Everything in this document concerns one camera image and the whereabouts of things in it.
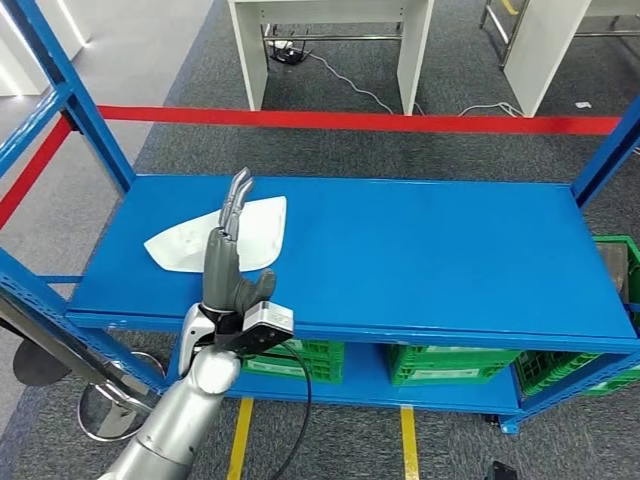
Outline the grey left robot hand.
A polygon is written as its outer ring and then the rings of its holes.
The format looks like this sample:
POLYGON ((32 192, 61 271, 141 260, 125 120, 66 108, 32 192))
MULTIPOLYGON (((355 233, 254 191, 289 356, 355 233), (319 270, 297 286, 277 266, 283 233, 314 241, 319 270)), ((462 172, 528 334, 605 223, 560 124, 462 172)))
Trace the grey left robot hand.
POLYGON ((254 180, 245 167, 231 180, 220 212, 218 224, 207 241, 202 276, 202 306, 220 314, 245 314, 273 294, 275 274, 262 271, 255 282, 243 277, 238 252, 240 216, 254 180))

